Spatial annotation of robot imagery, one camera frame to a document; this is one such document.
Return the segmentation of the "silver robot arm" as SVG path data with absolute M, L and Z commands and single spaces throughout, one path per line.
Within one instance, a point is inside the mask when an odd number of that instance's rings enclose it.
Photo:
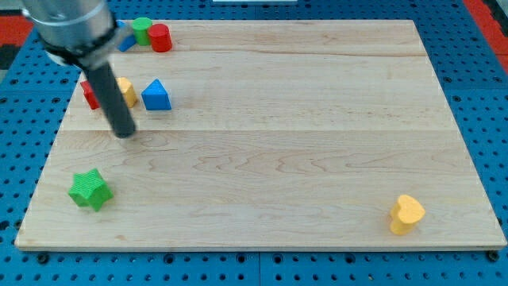
M 95 70 L 132 32 L 117 24 L 105 0 L 22 0 L 48 57 L 59 65 Z

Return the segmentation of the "blue block behind arm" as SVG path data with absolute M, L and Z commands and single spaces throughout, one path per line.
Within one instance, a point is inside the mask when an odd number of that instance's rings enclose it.
M 116 20 L 116 22 L 117 27 L 122 31 L 121 41 L 117 45 L 117 49 L 120 52 L 126 52 L 137 43 L 137 40 L 133 34 L 132 28 L 128 23 L 121 20 Z

